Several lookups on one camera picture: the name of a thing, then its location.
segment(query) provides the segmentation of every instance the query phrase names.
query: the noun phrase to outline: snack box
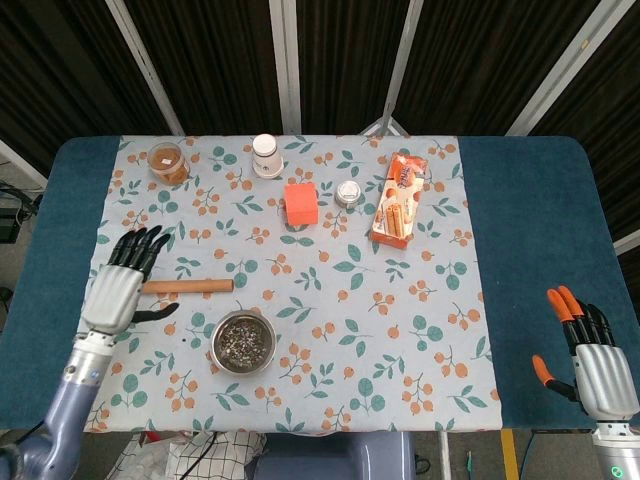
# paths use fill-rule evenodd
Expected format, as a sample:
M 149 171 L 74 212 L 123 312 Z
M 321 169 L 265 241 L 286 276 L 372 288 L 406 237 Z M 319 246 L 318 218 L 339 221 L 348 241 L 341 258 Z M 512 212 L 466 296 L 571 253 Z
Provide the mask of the snack box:
M 407 248 L 413 238 L 413 224 L 426 172 L 425 159 L 393 154 L 371 228 L 372 241 Z

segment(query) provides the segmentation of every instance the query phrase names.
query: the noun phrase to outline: metal robotic hand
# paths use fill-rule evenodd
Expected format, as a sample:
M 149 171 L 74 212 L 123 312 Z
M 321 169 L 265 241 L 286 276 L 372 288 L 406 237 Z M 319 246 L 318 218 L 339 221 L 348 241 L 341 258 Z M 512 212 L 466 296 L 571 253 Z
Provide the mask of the metal robotic hand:
M 0 448 L 0 480 L 67 480 L 73 476 L 84 425 L 113 356 L 115 336 L 131 322 L 159 320 L 178 308 L 172 303 L 157 312 L 135 311 L 142 284 L 171 238 L 162 235 L 154 241 L 160 230 L 157 226 L 126 233 L 98 272 L 81 313 L 90 330 L 74 341 L 44 420 L 48 432 Z
M 592 434 L 605 479 L 640 480 L 640 436 L 629 430 L 628 420 L 640 411 L 627 358 L 617 347 L 605 315 L 595 305 L 576 300 L 564 286 L 547 291 L 562 323 L 573 362 L 575 386 L 556 380 L 539 355 L 533 368 L 542 384 L 579 402 L 596 421 Z

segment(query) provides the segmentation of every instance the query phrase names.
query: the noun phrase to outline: stainless steel bowl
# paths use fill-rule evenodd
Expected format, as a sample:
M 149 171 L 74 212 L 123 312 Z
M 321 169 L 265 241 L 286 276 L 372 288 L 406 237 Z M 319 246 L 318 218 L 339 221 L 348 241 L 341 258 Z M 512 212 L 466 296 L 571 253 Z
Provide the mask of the stainless steel bowl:
M 256 363 L 251 367 L 242 368 L 236 367 L 225 360 L 224 352 L 221 351 L 221 338 L 225 330 L 230 326 L 246 322 L 259 327 L 266 352 L 259 363 Z M 237 310 L 225 315 L 222 320 L 218 322 L 218 325 L 216 325 L 213 335 L 211 336 L 211 357 L 213 358 L 213 361 L 220 370 L 231 375 L 246 376 L 261 372 L 267 368 L 269 363 L 271 363 L 271 360 L 273 360 L 273 356 L 275 355 L 275 351 L 276 333 L 273 330 L 271 323 L 259 313 L 251 310 Z

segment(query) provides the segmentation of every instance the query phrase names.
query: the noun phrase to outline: blue mat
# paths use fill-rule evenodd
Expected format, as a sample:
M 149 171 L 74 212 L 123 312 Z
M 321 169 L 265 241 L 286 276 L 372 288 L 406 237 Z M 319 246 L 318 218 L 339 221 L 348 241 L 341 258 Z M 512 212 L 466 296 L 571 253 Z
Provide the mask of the blue mat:
M 609 316 L 640 380 L 640 335 L 589 162 L 573 140 L 461 137 L 460 148 L 505 426 L 591 427 L 538 383 L 542 354 L 573 373 L 546 289 L 564 283 Z M 71 351 L 118 137 L 78 138 L 54 163 L 9 320 L 0 337 L 0 428 L 47 411 Z

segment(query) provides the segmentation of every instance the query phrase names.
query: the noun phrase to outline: wooden stick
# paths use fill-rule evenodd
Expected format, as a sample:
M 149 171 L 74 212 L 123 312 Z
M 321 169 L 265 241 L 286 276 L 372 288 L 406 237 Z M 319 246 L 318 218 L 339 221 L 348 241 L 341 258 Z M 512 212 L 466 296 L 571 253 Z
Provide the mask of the wooden stick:
M 147 282 L 142 293 L 213 293 L 233 292 L 233 280 L 160 280 Z

